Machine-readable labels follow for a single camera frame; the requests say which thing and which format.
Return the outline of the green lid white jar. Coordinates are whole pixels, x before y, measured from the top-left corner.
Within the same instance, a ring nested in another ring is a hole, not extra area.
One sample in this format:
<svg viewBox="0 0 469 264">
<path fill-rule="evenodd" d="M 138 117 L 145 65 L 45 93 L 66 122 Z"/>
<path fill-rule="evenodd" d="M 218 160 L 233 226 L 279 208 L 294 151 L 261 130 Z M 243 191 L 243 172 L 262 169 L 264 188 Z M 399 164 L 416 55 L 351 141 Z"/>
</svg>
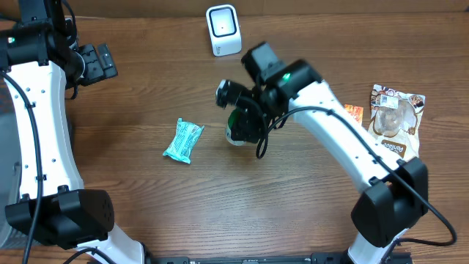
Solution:
<svg viewBox="0 0 469 264">
<path fill-rule="evenodd" d="M 225 129 L 225 136 L 226 136 L 226 140 L 234 145 L 234 146 L 243 146 L 246 144 L 245 141 L 240 141 L 240 140 L 234 140 L 232 138 L 232 136 L 235 135 L 235 123 L 240 119 L 240 111 L 235 109 L 231 112 L 231 114 L 229 115 L 229 118 L 227 120 L 227 124 L 226 124 L 226 129 Z"/>
</svg>

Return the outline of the light green wipes packet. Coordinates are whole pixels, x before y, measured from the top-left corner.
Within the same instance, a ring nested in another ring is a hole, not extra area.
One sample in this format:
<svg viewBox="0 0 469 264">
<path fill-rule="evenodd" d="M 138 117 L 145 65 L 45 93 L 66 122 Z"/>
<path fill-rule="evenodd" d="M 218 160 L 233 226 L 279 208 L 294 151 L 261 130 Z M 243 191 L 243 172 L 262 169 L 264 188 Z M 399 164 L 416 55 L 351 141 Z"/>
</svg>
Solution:
<svg viewBox="0 0 469 264">
<path fill-rule="evenodd" d="M 175 161 L 185 164 L 191 163 L 191 153 L 198 142 L 204 126 L 198 126 L 192 122 L 184 121 L 182 118 L 177 120 L 176 134 L 163 152 L 163 156 L 172 158 Z"/>
</svg>

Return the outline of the small orange box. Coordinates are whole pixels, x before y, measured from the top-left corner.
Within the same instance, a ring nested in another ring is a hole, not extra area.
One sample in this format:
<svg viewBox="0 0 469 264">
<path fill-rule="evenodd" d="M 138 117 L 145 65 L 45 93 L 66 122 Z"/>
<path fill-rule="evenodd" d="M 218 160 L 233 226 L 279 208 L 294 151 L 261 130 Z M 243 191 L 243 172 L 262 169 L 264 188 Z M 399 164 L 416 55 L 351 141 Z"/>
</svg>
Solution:
<svg viewBox="0 0 469 264">
<path fill-rule="evenodd" d="M 363 107 L 345 104 L 344 108 L 357 123 L 363 124 Z"/>
</svg>

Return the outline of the beige snack pouch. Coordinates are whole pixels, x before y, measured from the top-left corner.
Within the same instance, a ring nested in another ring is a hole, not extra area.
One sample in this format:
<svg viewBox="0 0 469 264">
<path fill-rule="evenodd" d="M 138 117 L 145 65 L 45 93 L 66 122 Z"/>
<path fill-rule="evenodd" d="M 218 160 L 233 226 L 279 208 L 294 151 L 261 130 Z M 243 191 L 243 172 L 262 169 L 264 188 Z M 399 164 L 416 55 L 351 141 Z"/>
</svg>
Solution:
<svg viewBox="0 0 469 264">
<path fill-rule="evenodd" d="M 409 161 L 417 157 L 420 147 L 418 129 L 426 97 L 375 84 L 370 103 L 368 132 L 402 159 Z"/>
</svg>

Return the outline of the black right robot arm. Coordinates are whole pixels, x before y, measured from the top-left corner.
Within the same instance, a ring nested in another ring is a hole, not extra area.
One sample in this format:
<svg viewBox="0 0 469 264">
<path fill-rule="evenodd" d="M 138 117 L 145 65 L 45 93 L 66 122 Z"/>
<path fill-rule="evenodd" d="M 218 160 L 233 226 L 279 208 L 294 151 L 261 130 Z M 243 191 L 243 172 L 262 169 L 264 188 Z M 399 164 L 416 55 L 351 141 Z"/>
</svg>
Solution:
<svg viewBox="0 0 469 264">
<path fill-rule="evenodd" d="M 389 260 L 405 232 L 428 211 L 425 164 L 401 157 L 366 132 L 307 61 L 286 64 L 263 42 L 241 62 L 254 86 L 224 80 L 215 94 L 218 106 L 234 106 L 228 137 L 256 144 L 256 156 L 262 158 L 270 132 L 286 120 L 306 128 L 344 168 L 360 195 L 351 213 L 358 234 L 342 262 Z"/>
</svg>

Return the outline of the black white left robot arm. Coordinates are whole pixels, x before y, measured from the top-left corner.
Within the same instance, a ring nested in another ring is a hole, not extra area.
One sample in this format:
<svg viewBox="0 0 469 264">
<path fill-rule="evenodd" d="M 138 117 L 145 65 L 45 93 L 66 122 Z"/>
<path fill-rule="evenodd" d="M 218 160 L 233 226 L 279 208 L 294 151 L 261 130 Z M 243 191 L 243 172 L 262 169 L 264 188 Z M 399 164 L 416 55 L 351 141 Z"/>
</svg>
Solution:
<svg viewBox="0 0 469 264">
<path fill-rule="evenodd" d="M 73 157 L 65 92 L 117 76 L 106 44 L 79 45 L 66 1 L 19 4 L 1 32 L 1 79 L 13 112 L 1 116 L 1 247 L 58 246 L 96 263 L 149 263 L 144 244 L 114 220 L 110 196 L 87 189 Z"/>
</svg>

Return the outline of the white barcode scanner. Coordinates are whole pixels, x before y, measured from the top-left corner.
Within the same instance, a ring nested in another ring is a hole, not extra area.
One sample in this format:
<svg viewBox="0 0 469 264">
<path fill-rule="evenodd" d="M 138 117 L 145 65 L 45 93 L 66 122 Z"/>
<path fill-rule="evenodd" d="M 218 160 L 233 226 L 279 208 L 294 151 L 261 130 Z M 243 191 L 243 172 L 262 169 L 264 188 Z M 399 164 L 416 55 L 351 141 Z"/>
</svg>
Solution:
<svg viewBox="0 0 469 264">
<path fill-rule="evenodd" d="M 214 56 L 228 56 L 241 52 L 240 24 L 237 11 L 231 4 L 210 7 L 206 11 L 206 20 Z"/>
</svg>

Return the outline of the grey plastic mesh basket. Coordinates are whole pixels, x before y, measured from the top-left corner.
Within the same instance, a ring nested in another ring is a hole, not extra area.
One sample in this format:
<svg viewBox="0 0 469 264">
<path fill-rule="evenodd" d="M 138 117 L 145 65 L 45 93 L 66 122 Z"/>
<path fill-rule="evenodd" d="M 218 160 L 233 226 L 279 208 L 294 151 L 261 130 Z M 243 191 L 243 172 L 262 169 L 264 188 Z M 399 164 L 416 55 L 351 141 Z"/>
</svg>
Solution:
<svg viewBox="0 0 469 264">
<path fill-rule="evenodd" d="M 22 234 L 7 222 L 5 207 L 19 198 L 21 150 L 12 97 L 1 81 L 1 249 L 22 247 Z"/>
</svg>

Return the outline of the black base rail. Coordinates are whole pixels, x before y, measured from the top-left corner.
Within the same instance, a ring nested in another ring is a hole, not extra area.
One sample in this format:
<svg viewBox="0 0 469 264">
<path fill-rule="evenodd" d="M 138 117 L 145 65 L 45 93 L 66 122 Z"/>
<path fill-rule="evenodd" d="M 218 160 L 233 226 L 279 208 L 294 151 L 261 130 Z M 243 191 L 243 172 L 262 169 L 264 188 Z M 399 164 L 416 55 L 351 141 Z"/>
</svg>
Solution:
<svg viewBox="0 0 469 264">
<path fill-rule="evenodd" d="M 312 253 L 309 256 L 277 257 L 156 257 L 154 264 L 340 264 L 347 263 L 345 253 Z"/>
</svg>

